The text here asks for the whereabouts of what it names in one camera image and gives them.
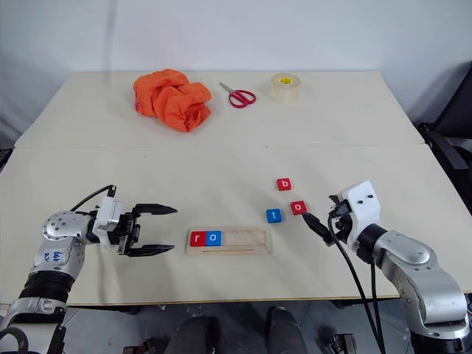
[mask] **white table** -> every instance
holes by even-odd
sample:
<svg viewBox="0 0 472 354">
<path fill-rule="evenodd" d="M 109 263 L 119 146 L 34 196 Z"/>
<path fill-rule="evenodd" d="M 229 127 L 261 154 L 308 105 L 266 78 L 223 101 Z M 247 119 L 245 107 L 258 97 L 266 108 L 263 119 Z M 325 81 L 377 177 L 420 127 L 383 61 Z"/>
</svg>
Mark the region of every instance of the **white table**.
<svg viewBox="0 0 472 354">
<path fill-rule="evenodd" d="M 461 287 L 472 289 L 472 279 L 463 263 L 472 245 L 472 218 L 377 73 L 300 73 L 302 79 L 305 74 L 313 78 L 305 79 L 311 88 L 315 86 L 314 78 L 323 77 L 332 94 L 335 90 L 330 77 L 340 87 L 349 86 L 347 83 L 353 80 L 364 88 L 355 90 L 351 83 L 350 93 L 344 91 L 346 97 L 336 97 L 339 104 L 334 105 L 334 98 L 318 87 L 318 96 L 326 98 L 318 105 L 302 100 L 300 105 L 309 111 L 290 118 L 302 120 L 304 125 L 288 124 L 287 118 L 279 114 L 288 108 L 279 105 L 275 109 L 275 103 L 259 92 L 258 105 L 234 110 L 226 106 L 223 93 L 212 90 L 219 103 L 212 102 L 212 118 L 192 134 L 173 132 L 156 120 L 132 112 L 128 107 L 132 93 L 125 91 L 129 85 L 124 82 L 130 83 L 139 74 L 113 74 L 110 81 L 117 84 L 101 86 L 101 90 L 95 85 L 103 74 L 73 74 L 18 141 L 0 173 L 1 303 L 12 302 L 23 288 L 42 241 L 44 219 L 110 183 L 117 185 L 117 197 L 126 208 L 138 202 L 157 202 L 178 209 L 173 215 L 140 220 L 140 244 L 172 243 L 176 248 L 155 257 L 128 258 L 117 255 L 115 249 L 88 246 L 86 264 L 69 298 L 72 304 L 358 297 L 341 255 L 327 248 L 300 216 L 291 215 L 289 204 L 304 200 L 310 212 L 324 219 L 331 206 L 327 196 L 364 179 L 370 179 L 376 188 L 383 207 L 383 226 L 429 244 Z M 216 73 L 205 74 L 192 75 L 217 77 Z M 261 73 L 218 74 L 232 86 L 254 91 L 251 85 L 239 84 L 242 79 L 237 81 L 238 75 L 262 77 Z M 349 135 L 339 112 L 342 107 L 355 111 L 352 95 L 362 100 L 360 91 L 376 94 L 377 103 L 353 114 L 357 124 L 344 118 L 357 133 Z M 84 97 L 88 103 L 95 97 L 94 104 L 80 105 Z M 126 99 L 121 102 L 118 97 Z M 328 101 L 337 112 L 332 119 L 326 111 Z M 68 103 L 67 114 L 64 110 Z M 79 109 L 100 114 L 83 116 L 78 121 L 75 115 Z M 371 115 L 382 111 L 376 117 Z M 278 128 L 263 129 L 263 122 L 271 121 L 268 114 Z M 377 118 L 382 125 L 375 125 Z M 94 129 L 90 129 L 88 124 L 93 119 Z M 316 128 L 320 125 L 326 134 Z M 222 130 L 230 133 L 210 139 Z M 237 139 L 237 133 L 244 139 Z M 275 180 L 283 177 L 291 178 L 291 191 L 277 191 Z M 92 209 L 95 202 L 86 204 L 84 210 Z M 271 208 L 280 208 L 284 217 L 282 223 L 270 225 L 271 255 L 185 254 L 189 229 L 267 226 L 265 212 Z M 354 254 L 351 257 L 361 281 L 368 284 L 369 268 Z M 378 294 L 396 296 L 396 290 L 379 277 Z"/>
</svg>

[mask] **floor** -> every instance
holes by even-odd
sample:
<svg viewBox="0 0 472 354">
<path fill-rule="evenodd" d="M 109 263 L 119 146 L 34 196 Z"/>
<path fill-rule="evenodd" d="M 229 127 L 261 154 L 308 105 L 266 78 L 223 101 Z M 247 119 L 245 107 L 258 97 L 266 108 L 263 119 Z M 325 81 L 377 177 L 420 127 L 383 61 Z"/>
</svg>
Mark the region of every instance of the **floor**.
<svg viewBox="0 0 472 354">
<path fill-rule="evenodd" d="M 260 354 L 266 351 L 266 313 L 274 306 L 284 306 L 292 312 L 302 329 L 309 353 L 323 353 L 316 341 L 319 331 L 327 327 L 336 333 L 353 333 L 357 353 L 379 353 L 364 308 L 354 305 L 338 309 L 328 301 L 144 306 L 136 315 L 70 308 L 64 321 L 67 328 L 64 352 L 122 354 L 123 347 L 138 345 L 149 337 L 171 337 L 185 319 L 204 314 L 220 319 L 223 354 Z M 413 354 L 399 300 L 382 301 L 379 307 L 386 351 Z"/>
</svg>

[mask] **masking tape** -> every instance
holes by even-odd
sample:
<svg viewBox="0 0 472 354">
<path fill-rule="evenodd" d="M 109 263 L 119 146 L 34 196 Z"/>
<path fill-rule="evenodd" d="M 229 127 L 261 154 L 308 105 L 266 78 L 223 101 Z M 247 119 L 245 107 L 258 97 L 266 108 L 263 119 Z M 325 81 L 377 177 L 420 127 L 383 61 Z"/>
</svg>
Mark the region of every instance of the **masking tape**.
<svg viewBox="0 0 472 354">
<path fill-rule="evenodd" d="M 271 79 L 271 99 L 281 103 L 295 103 L 300 91 L 300 79 L 294 74 L 281 72 Z"/>
</svg>

